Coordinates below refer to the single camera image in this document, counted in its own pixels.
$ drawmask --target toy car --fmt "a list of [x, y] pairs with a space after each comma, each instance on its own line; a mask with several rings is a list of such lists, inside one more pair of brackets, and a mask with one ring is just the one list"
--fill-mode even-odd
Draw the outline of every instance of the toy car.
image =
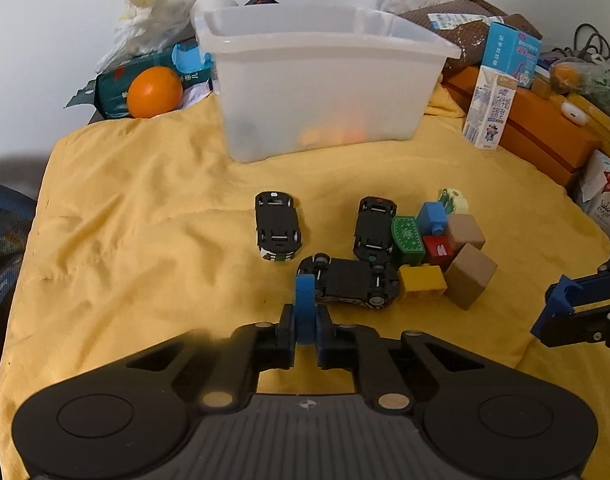
[[340, 301], [384, 308], [399, 295], [399, 276], [389, 266], [319, 253], [301, 261], [297, 272], [314, 275], [315, 295], [320, 303]]
[[394, 240], [391, 221], [396, 204], [384, 198], [366, 196], [361, 200], [354, 231], [354, 254], [359, 260], [385, 265], [392, 257]]
[[293, 259], [301, 248], [299, 218], [287, 193], [264, 191], [256, 195], [256, 242], [265, 260]]

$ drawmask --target yellow blanket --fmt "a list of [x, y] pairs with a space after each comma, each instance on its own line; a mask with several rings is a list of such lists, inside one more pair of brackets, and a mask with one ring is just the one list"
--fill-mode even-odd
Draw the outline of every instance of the yellow blanket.
[[[469, 200], [498, 270], [468, 312], [446, 298], [381, 312], [333, 306], [335, 321], [432, 333], [558, 383], [590, 404], [600, 437], [586, 480], [610, 480], [610, 350], [546, 349], [530, 327], [547, 285], [595, 272], [610, 243], [562, 187], [505, 150], [477, 150], [462, 112], [437, 86], [413, 140], [375, 142], [237, 164], [226, 155], [218, 99], [152, 120], [93, 124], [50, 159], [13, 301], [0, 370], [5, 480], [26, 478], [10, 437], [18, 406], [37, 390], [202, 327], [228, 336], [277, 321], [301, 258], [352, 257], [359, 200], [389, 198], [415, 215], [443, 187]], [[297, 200], [304, 245], [272, 263], [256, 247], [254, 197]], [[265, 372], [263, 391], [342, 392], [342, 372]]]

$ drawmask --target plastic storage bin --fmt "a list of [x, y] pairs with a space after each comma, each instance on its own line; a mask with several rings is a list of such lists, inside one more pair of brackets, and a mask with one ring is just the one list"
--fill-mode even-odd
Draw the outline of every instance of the plastic storage bin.
[[352, 7], [213, 10], [198, 30], [216, 63], [239, 162], [368, 140], [411, 139], [460, 49], [403, 18]]

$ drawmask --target tan wooden block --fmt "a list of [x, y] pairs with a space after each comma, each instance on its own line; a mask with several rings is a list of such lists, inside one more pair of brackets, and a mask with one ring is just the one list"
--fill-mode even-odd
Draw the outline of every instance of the tan wooden block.
[[472, 244], [479, 250], [485, 245], [485, 237], [472, 215], [449, 215], [445, 236], [454, 254], [458, 253], [465, 244]]
[[445, 296], [467, 310], [482, 294], [498, 267], [472, 244], [465, 244], [445, 272]]

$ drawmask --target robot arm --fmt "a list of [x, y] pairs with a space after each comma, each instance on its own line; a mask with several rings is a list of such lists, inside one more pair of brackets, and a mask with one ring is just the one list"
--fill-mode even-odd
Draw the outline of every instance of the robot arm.
[[546, 346], [604, 342], [610, 348], [610, 304], [576, 312], [575, 308], [610, 300], [610, 259], [591, 276], [562, 276], [545, 294], [545, 308], [531, 333]]

